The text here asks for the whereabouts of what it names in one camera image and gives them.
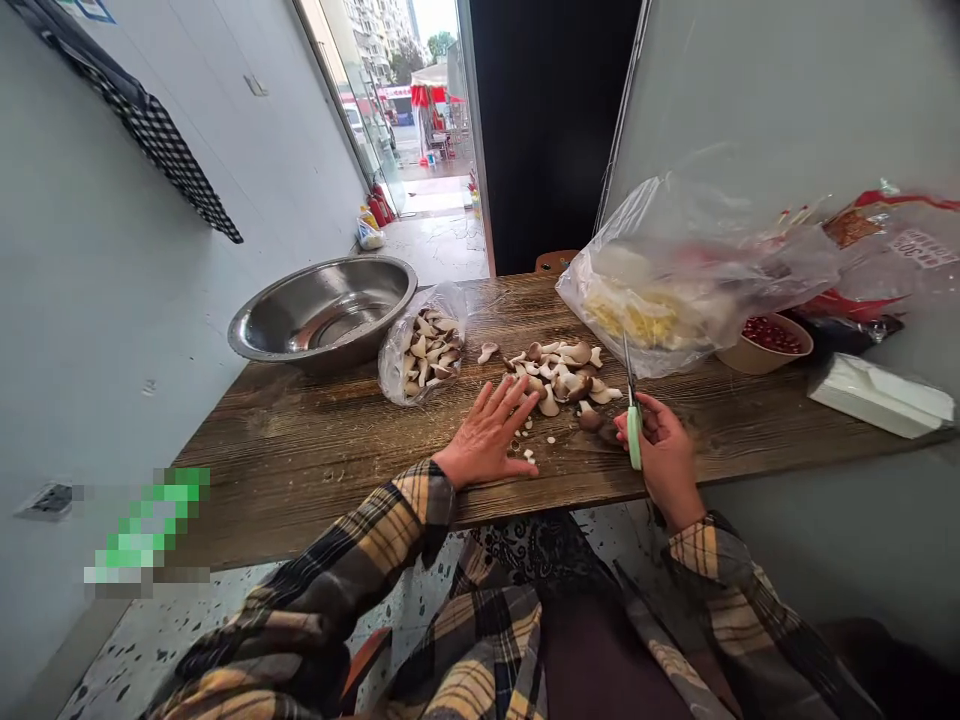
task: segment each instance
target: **fire extinguisher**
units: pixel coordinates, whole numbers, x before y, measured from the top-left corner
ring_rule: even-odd
[[[370,212],[373,213],[373,217],[377,221],[377,225],[380,227],[383,227],[387,224],[387,222],[389,222],[383,213],[383,206],[381,205],[382,202],[383,201],[373,193],[367,195],[367,205],[370,206]]]
[[[387,218],[387,223],[392,223],[397,219],[396,213],[393,212],[393,208],[390,207],[390,203],[387,202],[387,196],[383,192],[383,188],[380,187],[380,183],[374,183],[372,192],[383,203],[384,216]]]

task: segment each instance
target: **person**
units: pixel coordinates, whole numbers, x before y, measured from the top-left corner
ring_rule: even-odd
[[[443,450],[374,490],[197,640],[150,718],[337,717],[357,619],[400,573],[437,556],[469,487],[536,476],[508,457],[539,399],[487,383]],[[644,409],[643,481],[670,533],[669,565],[701,611],[722,671],[701,675],[637,591],[621,587],[565,511],[473,530],[449,594],[374,715],[426,718],[864,718],[875,704],[784,605],[696,487],[677,416]],[[626,443],[625,416],[616,419]]]

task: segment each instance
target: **white tissue box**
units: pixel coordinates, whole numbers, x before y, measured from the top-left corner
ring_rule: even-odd
[[[839,353],[808,397],[910,440],[952,425],[956,410],[942,390]]]

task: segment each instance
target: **metal basin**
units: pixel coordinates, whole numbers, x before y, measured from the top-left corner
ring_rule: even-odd
[[[416,289],[417,275],[402,260],[330,260],[259,292],[234,316],[227,339],[250,360],[336,372],[377,356]]]

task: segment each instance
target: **glass door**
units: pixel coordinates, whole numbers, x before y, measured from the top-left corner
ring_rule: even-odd
[[[299,0],[297,4],[307,34],[320,50],[360,166],[381,185],[399,215],[406,194],[393,126],[380,93],[390,73],[382,23],[370,11],[370,0]]]

